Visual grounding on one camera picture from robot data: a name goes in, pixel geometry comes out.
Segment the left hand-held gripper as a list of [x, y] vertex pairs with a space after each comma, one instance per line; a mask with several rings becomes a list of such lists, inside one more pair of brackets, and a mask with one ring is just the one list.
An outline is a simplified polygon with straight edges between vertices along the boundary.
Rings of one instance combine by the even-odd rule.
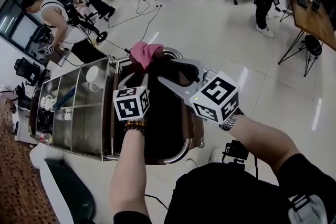
[[119, 121], [137, 120], [145, 116], [150, 107], [146, 86], [128, 88], [126, 83], [135, 75], [131, 73], [119, 84], [113, 92], [113, 103]]

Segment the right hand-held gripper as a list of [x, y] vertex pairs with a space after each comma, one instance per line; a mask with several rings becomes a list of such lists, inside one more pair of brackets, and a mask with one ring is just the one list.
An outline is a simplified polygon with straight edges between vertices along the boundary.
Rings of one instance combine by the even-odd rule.
[[169, 78], [172, 81], [164, 77], [158, 77], [158, 80], [180, 98], [187, 100], [195, 115], [224, 124], [239, 105], [237, 84], [222, 71], [204, 69], [200, 78], [198, 64], [194, 59], [171, 59], [169, 65], [173, 74]]

